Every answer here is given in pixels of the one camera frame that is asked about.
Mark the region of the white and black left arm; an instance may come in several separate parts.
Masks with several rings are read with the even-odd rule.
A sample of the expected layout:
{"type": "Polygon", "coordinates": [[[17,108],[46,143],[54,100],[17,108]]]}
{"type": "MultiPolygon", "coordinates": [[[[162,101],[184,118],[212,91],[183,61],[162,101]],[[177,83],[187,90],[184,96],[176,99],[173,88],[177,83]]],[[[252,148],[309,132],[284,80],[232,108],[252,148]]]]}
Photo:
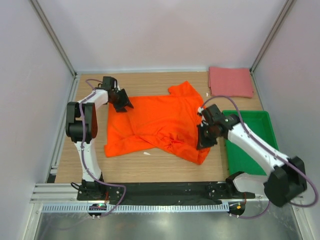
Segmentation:
{"type": "Polygon", "coordinates": [[[82,195],[90,195],[101,200],[106,194],[104,182],[95,150],[98,134],[97,110],[106,104],[114,106],[116,112],[125,113],[127,107],[133,108],[124,89],[94,89],[82,100],[72,101],[66,107],[66,135],[74,143],[79,154],[82,179],[78,190],[82,195]]]}

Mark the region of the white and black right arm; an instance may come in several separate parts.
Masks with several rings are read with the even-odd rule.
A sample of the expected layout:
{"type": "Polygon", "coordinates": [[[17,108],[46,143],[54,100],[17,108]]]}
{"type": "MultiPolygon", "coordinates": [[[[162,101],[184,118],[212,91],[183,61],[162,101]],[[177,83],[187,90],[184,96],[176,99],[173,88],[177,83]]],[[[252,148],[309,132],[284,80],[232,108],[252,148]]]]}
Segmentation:
{"type": "Polygon", "coordinates": [[[238,171],[231,175],[231,182],[225,185],[229,197],[252,193],[265,196],[273,205],[283,207],[307,190],[304,162],[297,156],[290,158],[270,146],[240,116],[201,113],[200,117],[201,122],[197,125],[199,150],[216,145],[217,139],[223,137],[242,149],[265,172],[265,175],[253,175],[238,171]]]}

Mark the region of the orange t shirt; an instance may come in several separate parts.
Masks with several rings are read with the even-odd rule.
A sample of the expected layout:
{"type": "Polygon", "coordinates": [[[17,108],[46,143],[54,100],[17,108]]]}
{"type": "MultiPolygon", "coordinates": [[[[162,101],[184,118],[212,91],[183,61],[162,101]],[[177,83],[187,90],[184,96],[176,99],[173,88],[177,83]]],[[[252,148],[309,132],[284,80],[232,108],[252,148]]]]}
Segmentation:
{"type": "Polygon", "coordinates": [[[105,155],[121,156],[158,148],[201,165],[210,149],[197,149],[201,95],[185,81],[168,88],[167,95],[130,97],[133,108],[108,108],[105,155]]]}

